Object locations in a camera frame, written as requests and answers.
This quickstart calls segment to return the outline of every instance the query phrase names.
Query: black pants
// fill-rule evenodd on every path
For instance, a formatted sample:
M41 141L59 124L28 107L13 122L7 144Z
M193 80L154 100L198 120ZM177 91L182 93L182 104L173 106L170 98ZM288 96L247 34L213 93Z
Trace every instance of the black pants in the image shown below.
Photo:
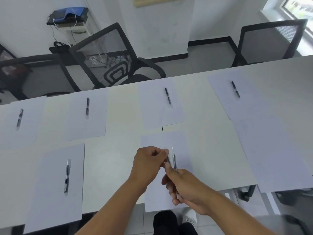
M191 223L178 226L176 215L171 210L161 211L153 219L154 235L198 235Z

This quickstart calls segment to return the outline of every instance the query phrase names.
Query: sneaker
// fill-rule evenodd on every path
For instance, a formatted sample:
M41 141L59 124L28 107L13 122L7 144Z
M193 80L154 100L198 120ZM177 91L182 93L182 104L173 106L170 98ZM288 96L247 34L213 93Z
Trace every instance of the sneaker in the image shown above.
M197 228L197 214L196 211L194 211L193 209L187 209L184 213L183 213L183 217L182 217L182 222L183 223L191 223L193 225L193 227L196 229Z

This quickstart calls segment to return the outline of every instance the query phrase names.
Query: blank paper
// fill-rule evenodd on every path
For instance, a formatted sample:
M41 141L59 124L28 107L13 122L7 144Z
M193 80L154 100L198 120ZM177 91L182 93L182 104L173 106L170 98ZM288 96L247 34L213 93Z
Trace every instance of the blank paper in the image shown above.
M168 91L171 105L168 102L165 88ZM146 130L184 121L185 114L171 77L139 82L137 89Z
M262 193L313 187L313 177L274 116L233 122Z
M89 115L86 115L87 99L89 99ZM106 88L72 93L64 141L104 136L107 108Z
M36 142L45 102L46 96L42 96L10 104L9 114L0 130L0 148L22 148ZM17 127L21 110L23 113Z
M242 120L268 114L265 100L257 89L239 70L208 76L209 83L230 120ZM237 96L232 82L240 95Z
M187 140L182 131L142 136L141 142L143 147L155 146L161 149L169 149L170 158L172 157L173 147L176 156L177 168L193 172ZM177 206L173 205L172 197L166 189L166 186L161 184L164 175L165 170L164 168L161 168L157 177L147 187L145 192L146 212L182 208L187 206L185 204L179 204Z
M37 172L32 205L24 233L81 219L83 202L84 144L44 155ZM70 161L68 194L64 195L66 166Z

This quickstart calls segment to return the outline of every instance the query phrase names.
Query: person's left arm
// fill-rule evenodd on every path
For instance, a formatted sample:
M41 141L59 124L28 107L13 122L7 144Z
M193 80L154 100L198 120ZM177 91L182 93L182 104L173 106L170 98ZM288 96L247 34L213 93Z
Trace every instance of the person's left arm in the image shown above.
M157 176L169 151L138 149L128 180L76 235L123 235L138 198Z

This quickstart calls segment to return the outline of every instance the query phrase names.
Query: person's right hand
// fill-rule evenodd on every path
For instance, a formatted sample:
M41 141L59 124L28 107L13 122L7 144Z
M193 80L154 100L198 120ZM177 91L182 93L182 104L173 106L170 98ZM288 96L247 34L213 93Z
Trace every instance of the person's right hand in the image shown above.
M165 164L165 172L162 185L166 185L169 190L173 204L185 203L197 213L208 215L204 201L212 189L185 169L175 171L168 162Z

